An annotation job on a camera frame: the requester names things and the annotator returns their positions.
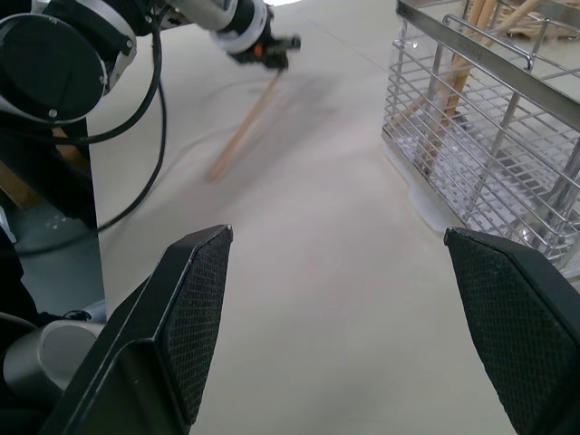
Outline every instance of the wooden stick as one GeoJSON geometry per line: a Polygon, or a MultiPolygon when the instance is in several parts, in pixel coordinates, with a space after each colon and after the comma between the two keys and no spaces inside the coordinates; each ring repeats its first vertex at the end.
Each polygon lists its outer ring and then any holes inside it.
{"type": "MultiPolygon", "coordinates": [[[[498,27],[496,27],[495,29],[491,30],[490,32],[493,34],[501,34],[504,33],[506,31],[508,31],[511,27],[513,27],[515,24],[517,24],[517,22],[519,20],[521,20],[524,16],[526,16],[528,13],[532,12],[534,9],[536,9],[536,7],[542,3],[544,0],[526,0],[520,7],[518,7],[517,9],[514,10],[514,12],[512,12],[508,18],[506,18],[506,20],[499,25],[498,27]]],[[[493,45],[493,41],[490,39],[487,39],[483,45],[485,45],[486,47],[490,47],[491,45],[493,45]]],[[[469,61],[465,58],[459,58],[456,62],[454,62],[451,65],[451,70],[458,70],[458,69],[462,69],[465,67],[469,67],[469,61]]],[[[449,79],[446,80],[446,82],[449,84],[451,83],[451,85],[455,82],[456,79],[456,74],[451,75],[449,77],[449,79]]],[[[435,85],[435,92],[440,92],[441,90],[444,89],[448,89],[447,86],[441,82],[437,82],[435,85]]],[[[423,105],[425,105],[425,103],[428,101],[428,95],[426,92],[422,93],[419,97],[417,97],[409,106],[409,108],[405,111],[402,111],[399,116],[393,120],[389,122],[389,126],[387,127],[387,131],[392,131],[392,129],[394,129],[395,127],[397,127],[399,124],[401,124],[402,122],[404,122],[406,119],[408,119],[414,112],[416,112],[418,109],[420,109],[421,107],[423,107],[423,105]]]]}
{"type": "MultiPolygon", "coordinates": [[[[479,18],[481,16],[482,11],[486,8],[489,4],[490,0],[474,0],[473,5],[469,11],[468,15],[468,23],[473,25],[478,25],[479,18]]],[[[471,34],[473,30],[467,28],[465,34],[471,34]]],[[[453,58],[451,60],[451,64],[454,64],[459,59],[458,54],[453,54],[453,58]]],[[[460,86],[459,77],[456,79],[454,83],[454,89],[460,86]]],[[[445,135],[445,128],[450,124],[450,118],[455,114],[455,106],[457,106],[457,101],[454,99],[454,94],[451,92],[451,89],[446,88],[443,90],[443,95],[441,97],[441,102],[439,109],[445,111],[445,116],[439,116],[436,114],[435,116],[440,118],[440,126],[437,130],[431,130],[427,135],[427,140],[422,147],[422,152],[420,153],[420,159],[418,163],[420,164],[422,171],[429,175],[432,170],[432,165],[437,155],[439,154],[439,148],[441,146],[440,138],[445,135]]]]}
{"type": "MultiPolygon", "coordinates": [[[[491,19],[491,16],[493,15],[493,12],[496,9],[497,5],[498,5],[498,0],[486,0],[485,1],[485,4],[481,10],[481,14],[478,17],[477,22],[475,23],[475,25],[478,28],[480,28],[480,29],[487,29],[488,28],[489,20],[491,19]]],[[[468,29],[468,32],[466,32],[466,34],[471,34],[471,33],[473,33],[473,31],[471,29],[468,29]]],[[[448,118],[455,115],[455,110],[457,108],[457,105],[459,104],[459,96],[461,95],[461,93],[463,92],[463,89],[465,88],[465,85],[468,81],[470,72],[471,72],[471,68],[468,68],[467,70],[460,72],[459,75],[457,76],[457,78],[455,79],[455,84],[453,85],[453,90],[455,92],[453,93],[451,98],[449,98],[449,103],[447,105],[447,110],[445,113],[448,118]]]]}
{"type": "Polygon", "coordinates": [[[254,105],[250,113],[244,119],[244,122],[239,126],[232,139],[229,140],[227,143],[226,149],[224,152],[221,153],[219,158],[217,159],[216,163],[212,167],[211,171],[208,173],[208,181],[216,181],[219,179],[224,171],[226,170],[229,162],[231,161],[232,157],[234,157],[234,153],[236,152],[237,147],[244,136],[246,135],[248,129],[256,119],[257,115],[266,107],[268,103],[268,97],[272,93],[272,90],[276,87],[276,84],[279,82],[280,78],[282,77],[282,71],[279,71],[275,77],[272,79],[268,87],[254,105]]]}

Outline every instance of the wooden dowel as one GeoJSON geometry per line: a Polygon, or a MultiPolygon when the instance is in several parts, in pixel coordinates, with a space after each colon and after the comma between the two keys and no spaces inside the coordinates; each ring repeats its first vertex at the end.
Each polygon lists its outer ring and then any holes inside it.
{"type": "MultiPolygon", "coordinates": [[[[485,4],[483,5],[481,13],[479,14],[479,17],[475,23],[475,26],[478,27],[479,29],[488,28],[489,20],[491,19],[491,16],[493,15],[493,12],[496,9],[496,6],[498,5],[498,0],[484,0],[484,1],[485,4]]],[[[466,32],[466,34],[473,33],[471,29],[468,30],[469,32],[466,32]]],[[[467,70],[460,72],[457,78],[455,79],[455,83],[453,85],[453,90],[455,92],[453,93],[453,95],[451,95],[451,98],[449,98],[447,110],[445,111],[445,114],[447,116],[446,120],[449,117],[455,115],[455,110],[457,108],[457,105],[459,104],[459,96],[463,92],[463,89],[465,88],[465,85],[468,82],[470,72],[471,68],[468,68],[467,70]]]]}
{"type": "Polygon", "coordinates": [[[542,3],[544,0],[526,0],[520,7],[517,7],[514,12],[507,16],[502,24],[498,27],[493,29],[492,33],[504,33],[511,29],[515,24],[519,23],[519,21],[524,18],[527,14],[532,12],[537,6],[542,3]]]}
{"type": "MultiPolygon", "coordinates": [[[[481,11],[483,10],[484,5],[486,3],[487,3],[487,0],[474,0],[473,4],[471,5],[471,9],[469,10],[468,23],[473,24],[473,25],[477,25],[478,20],[479,20],[479,16],[481,15],[481,11]]],[[[473,31],[469,28],[467,28],[465,31],[466,34],[470,34],[471,32],[473,32],[473,31]]],[[[451,58],[451,63],[456,62],[458,59],[459,59],[459,56],[457,54],[453,54],[453,57],[451,58]]],[[[442,93],[443,93],[443,95],[441,97],[440,109],[441,110],[447,109],[446,113],[448,114],[448,116],[452,116],[454,114],[454,111],[451,111],[451,109],[450,109],[451,99],[452,99],[452,97],[450,97],[451,90],[445,89],[442,93]]],[[[419,163],[421,164],[422,170],[426,174],[430,173],[432,163],[439,153],[439,147],[440,147],[439,137],[440,137],[441,133],[444,132],[444,130],[443,130],[444,127],[446,127],[449,123],[448,118],[443,117],[443,116],[439,116],[439,118],[440,118],[439,129],[437,131],[430,131],[430,133],[427,135],[427,141],[423,145],[423,150],[420,153],[419,163]]]]}
{"type": "Polygon", "coordinates": [[[260,99],[257,101],[257,103],[250,111],[250,113],[244,119],[244,122],[241,123],[234,136],[232,136],[232,139],[229,140],[226,149],[224,150],[224,152],[221,153],[219,158],[216,160],[216,163],[212,167],[211,171],[208,173],[208,181],[216,181],[222,176],[227,166],[229,165],[229,162],[231,161],[232,157],[234,157],[234,153],[236,152],[239,143],[241,142],[242,139],[244,139],[244,136],[246,135],[248,129],[256,119],[257,115],[259,115],[260,112],[266,107],[268,103],[268,97],[270,96],[272,90],[276,87],[276,84],[282,77],[282,73],[283,73],[282,71],[279,71],[275,75],[270,84],[268,84],[268,87],[266,88],[260,99]]]}

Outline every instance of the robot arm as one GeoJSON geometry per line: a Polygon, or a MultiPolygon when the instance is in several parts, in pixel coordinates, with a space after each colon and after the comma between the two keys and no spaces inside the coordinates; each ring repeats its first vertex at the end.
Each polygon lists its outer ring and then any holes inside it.
{"type": "Polygon", "coordinates": [[[271,35],[263,0],[32,0],[31,12],[0,19],[0,112],[48,125],[86,117],[135,58],[159,3],[239,63],[285,69],[300,46],[271,35]]]}

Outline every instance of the gray floor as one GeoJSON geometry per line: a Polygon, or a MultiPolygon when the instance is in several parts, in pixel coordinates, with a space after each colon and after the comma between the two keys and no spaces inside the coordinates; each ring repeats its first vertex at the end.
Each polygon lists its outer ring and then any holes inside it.
{"type": "MultiPolygon", "coordinates": [[[[18,250],[50,246],[86,231],[81,221],[67,219],[46,204],[9,213],[8,220],[16,235],[18,250]]],[[[104,297],[96,237],[47,255],[25,257],[21,261],[24,284],[40,312],[65,314],[104,297]]]]}

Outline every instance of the wire rack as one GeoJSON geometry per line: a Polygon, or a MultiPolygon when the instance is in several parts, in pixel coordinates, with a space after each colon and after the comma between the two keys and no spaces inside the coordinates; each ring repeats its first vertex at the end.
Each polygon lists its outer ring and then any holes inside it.
{"type": "Polygon", "coordinates": [[[580,92],[580,42],[544,38],[550,26],[575,27],[545,14],[540,36],[515,44],[472,27],[467,35],[460,13],[440,20],[419,9],[398,4],[405,21],[393,43],[385,141],[466,227],[533,247],[577,279],[580,104],[570,90],[580,92]],[[562,44],[575,55],[563,56],[562,44]],[[458,56],[472,64],[454,69],[458,56]],[[451,78],[466,69],[457,93],[451,78]],[[449,106],[453,95],[459,99],[449,106]]]}

